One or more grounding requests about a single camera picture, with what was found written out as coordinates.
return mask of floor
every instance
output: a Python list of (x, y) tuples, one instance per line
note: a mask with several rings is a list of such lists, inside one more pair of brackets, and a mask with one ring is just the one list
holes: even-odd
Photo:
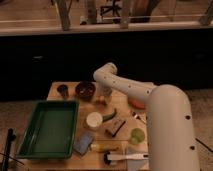
[[(194, 121), (196, 138), (213, 149), (213, 89), (187, 90)], [(36, 101), (0, 102), (0, 152), (4, 150), (7, 130), (13, 128), (16, 135), (22, 135), (27, 127)], [(202, 171), (213, 170), (213, 154), (197, 142)]]
[[(85, 15), (85, 1), (71, 1), (71, 25), (79, 25)], [(195, 21), (207, 10), (210, 2), (211, 0), (161, 0), (153, 10), (150, 22)], [(96, 0), (97, 13), (100, 13), (100, 6), (110, 3)], [(54, 26), (60, 26), (60, 19), (50, 0), (4, 0), (0, 3), (0, 29)]]

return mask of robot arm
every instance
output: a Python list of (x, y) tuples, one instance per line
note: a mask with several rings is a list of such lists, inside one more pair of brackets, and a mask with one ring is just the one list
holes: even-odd
[(149, 165), (152, 171), (199, 171), (190, 102), (172, 85), (155, 86), (116, 76), (107, 63), (94, 79), (146, 104)]

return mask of cable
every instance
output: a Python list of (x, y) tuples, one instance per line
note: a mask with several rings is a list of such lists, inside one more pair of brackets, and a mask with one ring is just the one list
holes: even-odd
[(16, 161), (17, 163), (20, 163), (20, 164), (24, 165), (23, 162), (21, 162), (21, 161), (15, 159), (15, 158), (13, 158), (13, 157), (11, 157), (11, 156), (9, 156), (9, 158), (12, 159), (12, 160), (14, 160), (14, 161)]
[(201, 140), (199, 140), (198, 138), (195, 138), (197, 142), (199, 142), (200, 144), (202, 144), (207, 150), (209, 150), (211, 153), (213, 153), (213, 150), (207, 146), (204, 142), (202, 142)]

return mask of brown bowl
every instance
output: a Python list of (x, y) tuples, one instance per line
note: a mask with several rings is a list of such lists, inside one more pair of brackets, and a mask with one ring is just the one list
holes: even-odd
[(95, 85), (89, 81), (80, 82), (75, 87), (75, 93), (82, 100), (89, 101), (95, 93)]

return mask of plastic tray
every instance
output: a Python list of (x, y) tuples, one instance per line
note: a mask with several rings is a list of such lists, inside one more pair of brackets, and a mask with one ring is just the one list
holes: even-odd
[(69, 158), (73, 149), (77, 114), (77, 101), (38, 102), (16, 157)]

